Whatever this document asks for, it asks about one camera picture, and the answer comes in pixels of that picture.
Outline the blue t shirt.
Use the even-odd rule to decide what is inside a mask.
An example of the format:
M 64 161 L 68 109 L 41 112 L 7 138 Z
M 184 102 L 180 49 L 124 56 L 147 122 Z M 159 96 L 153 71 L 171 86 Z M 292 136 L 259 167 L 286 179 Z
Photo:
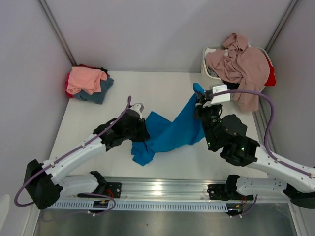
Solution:
M 150 138 L 132 143 L 131 155 L 135 163 L 145 166 L 153 160 L 156 153 L 193 145 L 205 137 L 201 120 L 194 118 L 196 95 L 204 94 L 205 90 L 198 83 L 194 83 L 192 88 L 195 93 L 173 121 L 155 112 L 148 115 L 145 125 Z

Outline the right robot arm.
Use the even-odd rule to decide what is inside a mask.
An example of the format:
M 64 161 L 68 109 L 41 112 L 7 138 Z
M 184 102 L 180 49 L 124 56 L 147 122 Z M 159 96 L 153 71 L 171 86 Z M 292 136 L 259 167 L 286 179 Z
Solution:
M 222 117 L 222 104 L 211 90 L 196 92 L 195 117 L 200 119 L 209 151 L 222 150 L 220 157 L 237 167 L 248 167 L 271 175 L 249 178 L 229 175 L 224 184 L 210 184 L 211 200 L 253 200 L 256 196 L 286 196 L 294 205 L 315 207 L 315 169 L 271 152 L 267 145 L 246 136 L 247 126 L 236 115 Z

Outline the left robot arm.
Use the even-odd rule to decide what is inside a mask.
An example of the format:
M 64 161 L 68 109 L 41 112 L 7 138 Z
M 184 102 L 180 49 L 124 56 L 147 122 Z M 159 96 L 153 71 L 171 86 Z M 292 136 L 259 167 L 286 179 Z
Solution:
M 142 104 L 134 104 L 118 118 L 98 126 L 73 150 L 42 163 L 37 160 L 29 162 L 24 184 L 37 208 L 47 209 L 58 199 L 71 195 L 111 197 L 109 183 L 98 171 L 81 176 L 70 176 L 69 173 L 97 155 L 121 145 L 125 140 L 148 140 L 150 135 L 142 117 L 142 110 Z

